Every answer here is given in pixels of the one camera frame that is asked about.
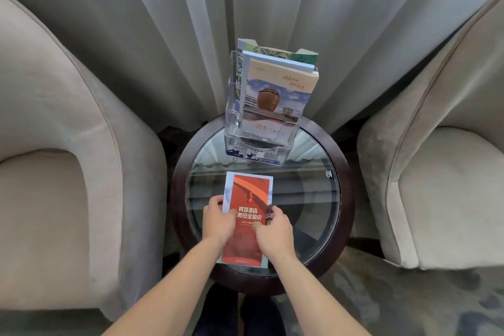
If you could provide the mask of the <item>person's left hand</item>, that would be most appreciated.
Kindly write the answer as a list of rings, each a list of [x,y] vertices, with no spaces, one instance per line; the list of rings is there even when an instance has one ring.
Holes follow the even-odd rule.
[[[212,241],[222,249],[232,236],[236,225],[237,211],[227,212],[210,209],[209,204],[203,210],[202,240]]]

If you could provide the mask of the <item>person's right hand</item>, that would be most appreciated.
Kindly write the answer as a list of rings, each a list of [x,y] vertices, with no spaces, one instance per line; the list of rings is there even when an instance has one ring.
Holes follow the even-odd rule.
[[[289,221],[272,222],[267,225],[256,221],[252,224],[256,240],[263,255],[277,266],[283,260],[297,259],[294,248],[293,227]]]

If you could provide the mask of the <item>red safety brochure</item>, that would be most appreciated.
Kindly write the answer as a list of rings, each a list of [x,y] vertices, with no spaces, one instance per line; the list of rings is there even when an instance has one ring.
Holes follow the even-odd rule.
[[[252,268],[268,267],[252,227],[266,225],[272,213],[274,178],[269,175],[227,172],[222,212],[236,210],[235,228],[223,248],[220,264]]]

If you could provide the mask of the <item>person's left forearm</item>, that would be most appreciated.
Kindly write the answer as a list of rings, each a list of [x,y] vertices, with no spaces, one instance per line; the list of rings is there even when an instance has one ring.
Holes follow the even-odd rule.
[[[203,238],[102,336],[182,336],[224,244]]]

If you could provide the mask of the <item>person's right forearm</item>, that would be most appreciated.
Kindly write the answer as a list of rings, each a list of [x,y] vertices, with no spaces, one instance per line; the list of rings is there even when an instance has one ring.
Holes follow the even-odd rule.
[[[304,336],[371,336],[296,258],[269,256]]]

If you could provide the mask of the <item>round glass-top side table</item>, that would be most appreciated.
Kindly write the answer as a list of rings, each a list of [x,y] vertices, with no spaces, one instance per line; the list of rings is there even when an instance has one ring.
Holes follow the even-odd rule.
[[[294,146],[282,166],[227,155],[225,116],[207,123],[188,142],[173,172],[168,212],[183,251],[202,233],[203,208],[224,193],[227,172],[273,177],[272,203],[287,215],[296,255],[315,276],[337,261],[355,217],[350,167],[336,142],[303,117]]]

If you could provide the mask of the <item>clear acrylic brochure holder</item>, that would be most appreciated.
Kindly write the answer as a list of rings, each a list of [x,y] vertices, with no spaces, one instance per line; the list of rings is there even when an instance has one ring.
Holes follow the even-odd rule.
[[[226,153],[237,158],[246,158],[252,161],[281,166],[293,148],[302,116],[297,124],[296,131],[286,145],[264,141],[259,137],[244,133],[240,127],[242,117],[239,106],[241,72],[243,67],[242,53],[232,51],[230,54],[230,65],[228,101],[225,109],[224,127]]]

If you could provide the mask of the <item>person's dark trousers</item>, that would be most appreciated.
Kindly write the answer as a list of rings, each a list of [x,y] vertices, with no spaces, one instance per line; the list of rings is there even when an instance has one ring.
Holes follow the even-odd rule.
[[[238,336],[238,319],[243,336],[286,336],[276,302],[265,296],[246,295],[238,307],[238,292],[214,283],[208,290],[192,336]]]

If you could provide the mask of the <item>booklet with brown jar cover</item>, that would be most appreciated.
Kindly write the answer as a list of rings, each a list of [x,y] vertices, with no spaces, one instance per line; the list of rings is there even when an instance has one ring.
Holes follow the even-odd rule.
[[[241,130],[286,145],[318,82],[315,65],[244,51]]]

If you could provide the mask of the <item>green patterned folded map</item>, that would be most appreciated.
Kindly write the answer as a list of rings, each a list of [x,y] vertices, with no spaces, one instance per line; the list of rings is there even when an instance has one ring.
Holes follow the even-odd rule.
[[[284,65],[293,69],[318,72],[316,62],[318,53],[306,49],[299,49],[297,52],[290,52],[278,48],[260,46],[253,39],[237,40],[239,53],[246,52],[250,57],[264,62]]]

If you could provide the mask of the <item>grey sheer curtain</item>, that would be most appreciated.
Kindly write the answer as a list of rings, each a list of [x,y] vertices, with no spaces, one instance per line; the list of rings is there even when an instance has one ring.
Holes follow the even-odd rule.
[[[331,133],[373,114],[488,0],[17,0],[151,128],[224,112],[237,40],[318,52],[305,115]]]

